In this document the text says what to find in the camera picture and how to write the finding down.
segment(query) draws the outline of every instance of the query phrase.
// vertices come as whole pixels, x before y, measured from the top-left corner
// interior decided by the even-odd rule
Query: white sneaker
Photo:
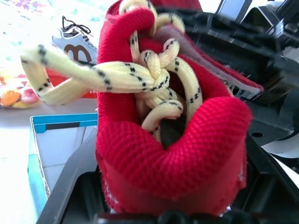
[[[98,49],[89,41],[87,34],[90,34],[90,29],[84,25],[77,25],[73,21],[70,21],[73,22],[71,25],[65,27],[64,20],[65,17],[63,17],[63,27],[56,30],[51,44],[62,49],[72,60],[96,64]]]

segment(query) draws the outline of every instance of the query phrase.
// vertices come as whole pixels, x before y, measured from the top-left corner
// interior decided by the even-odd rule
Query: white table
[[[33,224],[37,219],[27,173],[30,117],[93,113],[96,107],[95,99],[79,99],[64,106],[0,109],[0,223]]]

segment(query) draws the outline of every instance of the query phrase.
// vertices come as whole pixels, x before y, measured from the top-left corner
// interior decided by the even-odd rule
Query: cream shoelace
[[[124,14],[136,7],[148,8],[153,13],[155,25],[151,30],[152,35],[166,24],[172,24],[185,32],[184,24],[178,16],[157,15],[154,6],[147,0],[124,0],[119,13]],[[50,105],[67,104],[90,90],[134,93],[140,118],[146,116],[142,128],[160,141],[161,119],[176,119],[186,112],[188,123],[202,104],[201,89],[192,68],[178,57],[179,44],[175,39],[167,40],[160,54],[151,50],[140,53],[135,31],[130,37],[130,48],[133,63],[107,62],[88,68],[76,64],[57,49],[38,45],[23,51],[21,63],[38,96]],[[45,67],[69,79],[53,87]],[[176,73],[180,78],[186,101],[169,87],[168,71]]]

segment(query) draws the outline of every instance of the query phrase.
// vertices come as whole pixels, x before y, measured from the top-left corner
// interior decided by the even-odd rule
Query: black shoelace
[[[72,24],[69,25],[67,28],[64,26],[64,21],[67,21],[67,22],[71,22]],[[72,27],[78,27],[80,30],[82,30],[84,33],[90,35],[91,33],[91,30],[87,27],[87,26],[84,26],[84,25],[81,25],[81,24],[76,24],[74,21],[72,20],[67,20],[66,17],[63,15],[62,16],[62,27],[64,30],[69,30],[70,28]],[[78,34],[78,32],[76,30],[73,29],[73,31],[69,34],[73,34],[73,35],[76,35]],[[89,38],[88,36],[86,35],[83,35],[83,38],[85,39],[85,42],[89,41]]]

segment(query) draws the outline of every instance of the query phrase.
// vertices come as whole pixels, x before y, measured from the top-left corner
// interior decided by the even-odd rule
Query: brown logo
[[[74,46],[74,45],[71,45],[71,44],[68,44],[65,46],[64,48],[64,52],[66,54],[69,53],[69,51],[73,52],[73,56],[74,56],[74,60],[79,60],[79,51],[82,51],[85,56],[86,56],[86,59],[87,59],[87,62],[91,62],[92,61],[92,57],[90,56],[88,50],[86,50],[86,48],[84,48],[83,46],[81,45],[78,45],[78,46]]]

